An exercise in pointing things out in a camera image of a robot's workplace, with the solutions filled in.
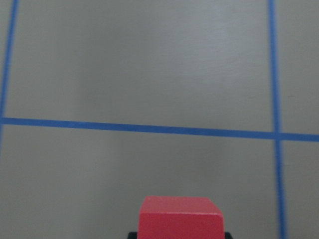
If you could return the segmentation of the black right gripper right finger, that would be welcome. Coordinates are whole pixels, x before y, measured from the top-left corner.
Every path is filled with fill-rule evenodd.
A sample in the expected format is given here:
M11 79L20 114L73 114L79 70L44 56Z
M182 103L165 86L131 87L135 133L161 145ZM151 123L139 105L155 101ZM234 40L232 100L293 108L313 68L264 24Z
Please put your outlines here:
M231 235L230 232L225 232L225 233L224 233L224 238L225 238L225 239L233 239L233 237L232 237L232 235Z

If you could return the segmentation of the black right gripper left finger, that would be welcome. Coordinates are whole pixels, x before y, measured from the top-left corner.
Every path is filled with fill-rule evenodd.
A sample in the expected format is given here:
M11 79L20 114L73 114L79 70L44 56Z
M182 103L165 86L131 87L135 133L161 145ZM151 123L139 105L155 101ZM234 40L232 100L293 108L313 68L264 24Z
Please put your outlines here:
M129 232L127 235L127 239L137 239L138 233L137 232Z

